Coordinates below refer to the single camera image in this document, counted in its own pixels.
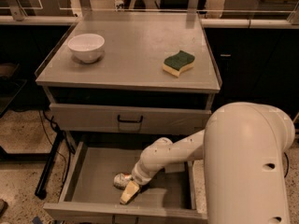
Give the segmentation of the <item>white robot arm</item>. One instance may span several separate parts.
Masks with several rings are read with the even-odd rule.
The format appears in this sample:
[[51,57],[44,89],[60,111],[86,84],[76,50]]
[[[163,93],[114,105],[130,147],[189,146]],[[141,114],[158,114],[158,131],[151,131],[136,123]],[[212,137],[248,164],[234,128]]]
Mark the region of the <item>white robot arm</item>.
[[291,224],[282,157],[294,137],[292,120],[276,107],[224,105],[203,131],[146,147],[121,203],[129,203],[165,166],[202,160],[208,224]]

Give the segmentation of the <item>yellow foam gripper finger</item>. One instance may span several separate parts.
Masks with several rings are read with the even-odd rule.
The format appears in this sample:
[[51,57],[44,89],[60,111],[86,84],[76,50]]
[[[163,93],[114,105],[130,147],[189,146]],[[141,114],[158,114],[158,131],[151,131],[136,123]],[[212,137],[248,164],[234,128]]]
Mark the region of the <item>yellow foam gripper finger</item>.
[[135,181],[130,181],[121,195],[120,203],[128,204],[140,190],[140,186]]

